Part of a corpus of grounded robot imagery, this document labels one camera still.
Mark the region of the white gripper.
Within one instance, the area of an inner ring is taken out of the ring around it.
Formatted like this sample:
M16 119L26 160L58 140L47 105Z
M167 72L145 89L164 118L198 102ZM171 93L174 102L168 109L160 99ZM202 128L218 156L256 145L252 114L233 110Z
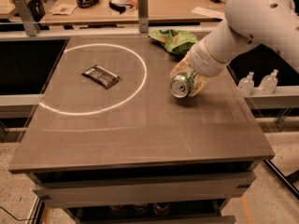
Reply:
M202 39L194 44L188 54L174 66L170 72L170 77L173 78L193 69L198 74L193 79L192 91L189 94L190 97L193 97L206 86L211 77L218 76L226 66L227 63L217 61L209 53L205 40Z

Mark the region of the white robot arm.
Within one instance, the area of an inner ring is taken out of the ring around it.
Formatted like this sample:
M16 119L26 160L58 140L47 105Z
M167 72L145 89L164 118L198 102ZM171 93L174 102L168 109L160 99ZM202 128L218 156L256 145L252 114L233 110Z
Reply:
M299 72L299 16L292 0L227 0L223 20L170 73L170 91L193 97L240 54L259 45Z

